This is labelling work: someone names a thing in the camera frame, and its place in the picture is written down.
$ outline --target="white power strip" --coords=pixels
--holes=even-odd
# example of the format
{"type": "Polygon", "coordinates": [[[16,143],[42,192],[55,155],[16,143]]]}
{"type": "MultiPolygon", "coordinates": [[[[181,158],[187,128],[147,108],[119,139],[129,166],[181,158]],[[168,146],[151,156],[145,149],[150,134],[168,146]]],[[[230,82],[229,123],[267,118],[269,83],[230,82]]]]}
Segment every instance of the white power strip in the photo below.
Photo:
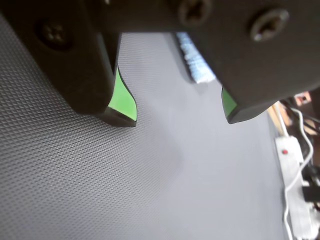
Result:
{"type": "MultiPolygon", "coordinates": [[[[275,139],[275,145],[281,165],[284,185],[288,186],[295,178],[300,164],[304,161],[298,140],[293,136],[275,139]]],[[[302,187],[307,186],[302,175],[288,192],[288,207],[293,235],[297,239],[314,240],[319,232],[320,221],[311,203],[304,200],[302,187]]]]}

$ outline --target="textured surface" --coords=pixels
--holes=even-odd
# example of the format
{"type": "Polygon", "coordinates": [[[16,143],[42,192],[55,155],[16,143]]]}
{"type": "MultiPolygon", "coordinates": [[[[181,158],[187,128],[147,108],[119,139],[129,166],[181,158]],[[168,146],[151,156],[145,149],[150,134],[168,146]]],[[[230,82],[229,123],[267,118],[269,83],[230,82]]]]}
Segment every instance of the textured surface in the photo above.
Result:
{"type": "Polygon", "coordinates": [[[75,114],[0,18],[1,240],[282,240],[266,114],[228,125],[165,34],[125,34],[136,128],[75,114]]]}

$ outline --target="blurry blue object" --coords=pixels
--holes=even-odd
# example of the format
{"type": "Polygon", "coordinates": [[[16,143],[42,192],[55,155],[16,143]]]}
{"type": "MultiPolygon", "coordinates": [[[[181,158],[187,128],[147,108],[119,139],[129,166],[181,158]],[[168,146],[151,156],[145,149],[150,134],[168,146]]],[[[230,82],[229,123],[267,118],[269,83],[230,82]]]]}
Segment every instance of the blurry blue object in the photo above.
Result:
{"type": "Polygon", "coordinates": [[[176,36],[193,80],[197,84],[209,83],[215,80],[216,75],[201,56],[188,34],[185,32],[177,32],[176,36]]]}

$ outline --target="gray table surface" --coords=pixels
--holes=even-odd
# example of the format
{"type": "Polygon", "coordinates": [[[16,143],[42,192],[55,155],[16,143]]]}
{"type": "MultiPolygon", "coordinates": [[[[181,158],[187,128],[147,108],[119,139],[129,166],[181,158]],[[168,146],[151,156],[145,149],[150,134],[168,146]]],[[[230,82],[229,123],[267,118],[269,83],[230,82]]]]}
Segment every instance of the gray table surface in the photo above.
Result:
{"type": "Polygon", "coordinates": [[[0,18],[0,239],[283,240],[276,132],[229,125],[168,34],[124,34],[136,128],[74,113],[0,18]]]}

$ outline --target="green rubber pad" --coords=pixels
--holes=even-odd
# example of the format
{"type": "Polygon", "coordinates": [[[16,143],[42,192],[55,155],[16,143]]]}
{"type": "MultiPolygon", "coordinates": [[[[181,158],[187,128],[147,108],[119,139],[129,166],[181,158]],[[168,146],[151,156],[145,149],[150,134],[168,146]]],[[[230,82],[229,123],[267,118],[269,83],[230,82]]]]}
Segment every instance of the green rubber pad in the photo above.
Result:
{"type": "Polygon", "coordinates": [[[237,107],[237,103],[225,89],[222,90],[222,105],[223,105],[224,115],[226,118],[237,107]]]}
{"type": "Polygon", "coordinates": [[[136,101],[124,85],[118,67],[115,74],[113,95],[108,107],[118,111],[134,121],[137,121],[136,101]]]}

